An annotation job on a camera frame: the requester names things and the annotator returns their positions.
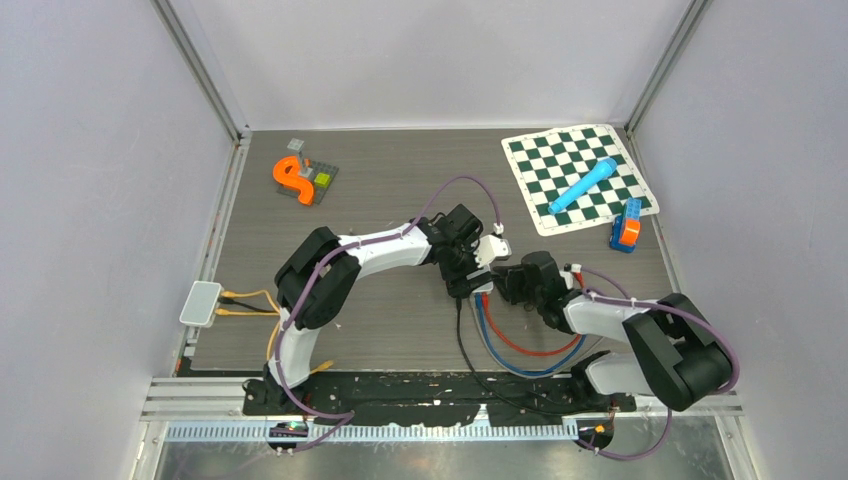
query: red cable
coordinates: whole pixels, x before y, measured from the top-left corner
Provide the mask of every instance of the red cable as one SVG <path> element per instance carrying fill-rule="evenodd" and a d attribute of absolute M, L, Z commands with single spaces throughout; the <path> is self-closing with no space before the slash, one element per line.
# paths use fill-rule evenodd
<path fill-rule="evenodd" d="M 518 345 L 512 343 L 512 341 L 507 338 L 506 335 L 503 334 L 503 332 L 500 331 L 498 326 L 495 325 L 494 320 L 492 320 L 492 316 L 489 314 L 489 295 L 486 293 L 483 294 L 483 313 L 486 315 L 486 323 L 489 324 L 489 327 L 495 332 L 498 338 L 503 340 L 503 342 L 509 345 L 509 347 L 513 350 L 521 352 L 524 355 L 530 355 L 531 357 L 549 357 L 551 355 L 562 353 L 568 350 L 569 348 L 573 347 L 580 340 L 580 335 L 577 335 L 570 342 L 568 342 L 568 345 L 557 350 L 552 350 L 550 352 L 537 352 L 534 350 L 527 350 L 526 348 L 521 348 Z"/>

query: light blue cylinder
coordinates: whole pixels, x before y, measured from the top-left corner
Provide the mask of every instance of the light blue cylinder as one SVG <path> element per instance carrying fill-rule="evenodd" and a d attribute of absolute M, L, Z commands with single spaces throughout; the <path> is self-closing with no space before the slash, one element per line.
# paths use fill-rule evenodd
<path fill-rule="evenodd" d="M 565 210 L 565 208 L 574 203 L 580 195 L 583 195 L 595 184 L 612 175 L 617 166 L 618 164 L 616 164 L 615 160 L 611 157 L 599 160 L 592 171 L 584 175 L 580 181 L 572 185 L 571 188 L 566 190 L 565 193 L 560 195 L 559 198 L 551 203 L 548 207 L 548 213 L 556 215 L 557 213 Z"/>

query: checkerboard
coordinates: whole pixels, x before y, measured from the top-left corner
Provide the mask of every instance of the checkerboard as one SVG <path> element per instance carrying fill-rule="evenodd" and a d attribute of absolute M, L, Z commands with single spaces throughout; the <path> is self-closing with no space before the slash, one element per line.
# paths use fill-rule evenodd
<path fill-rule="evenodd" d="M 630 197 L 642 212 L 660 211 L 657 200 L 610 125 L 577 125 L 506 138 L 504 153 L 539 235 L 544 237 L 612 223 Z M 612 157 L 618 167 L 562 212 L 548 206 L 598 162 Z"/>

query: gray tabletop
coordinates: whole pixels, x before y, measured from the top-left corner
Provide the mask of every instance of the gray tabletop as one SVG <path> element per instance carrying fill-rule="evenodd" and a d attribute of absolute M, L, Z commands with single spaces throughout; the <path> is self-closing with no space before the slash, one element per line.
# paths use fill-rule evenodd
<path fill-rule="evenodd" d="M 250 144 L 244 173 L 227 229 L 215 280 L 225 289 L 271 289 L 274 274 L 306 236 L 319 226 L 336 234 L 366 234 L 396 227 L 414 217 L 445 180 L 473 174 L 485 181 L 499 202 L 504 237 L 518 263 L 525 254 L 548 250 L 560 265 L 581 263 L 621 282 L 639 298 L 670 292 L 656 235 L 642 222 L 639 245 L 632 254 L 611 250 L 610 225 L 541 237 L 536 233 L 500 140 L 533 130 L 395 130 L 259 132 Z M 306 141 L 304 152 L 316 161 L 340 167 L 326 197 L 306 207 L 277 192 L 274 164 L 289 155 L 293 137 Z M 460 180 L 448 187 L 428 212 L 447 213 L 463 203 L 488 229 L 494 213 L 483 191 Z M 596 279 L 590 285 L 612 292 Z M 260 299 L 255 304 L 263 305 Z M 497 294 L 492 315 L 515 343 L 552 350 L 570 336 L 546 327 L 535 313 L 510 307 Z M 218 317 L 203 330 L 193 358 L 195 369 L 257 370 L 275 320 L 263 317 Z M 468 308 L 463 310 L 463 338 L 480 369 L 498 369 L 479 340 Z M 456 311 L 435 266 L 397 268 L 356 283 L 336 319 L 324 327 L 313 365 L 334 360 L 339 370 L 465 370 L 455 339 Z M 546 368 L 559 357 L 525 357 L 494 338 L 510 362 Z M 589 338 L 574 361 L 598 349 L 622 348 Z"/>

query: gray lego brick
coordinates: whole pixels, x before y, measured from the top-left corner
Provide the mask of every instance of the gray lego brick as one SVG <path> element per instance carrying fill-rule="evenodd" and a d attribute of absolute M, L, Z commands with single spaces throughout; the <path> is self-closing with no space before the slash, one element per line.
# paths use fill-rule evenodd
<path fill-rule="evenodd" d="M 315 180 L 315 177 L 318 176 L 319 173 L 326 173 L 330 176 L 330 185 L 328 185 L 327 188 L 321 188 L 315 185 L 315 198 L 312 200 L 312 204 L 320 205 L 321 200 L 324 199 L 324 195 L 327 194 L 327 190 L 329 190 L 333 186 L 333 184 L 336 183 L 336 175 L 338 175 L 339 173 L 339 167 L 335 165 L 330 165 L 329 163 L 316 161 L 311 161 L 310 167 L 312 167 L 312 174 L 309 175 L 309 181 Z M 277 192 L 287 197 L 297 198 L 296 191 L 286 188 L 282 185 L 279 185 L 277 187 Z"/>

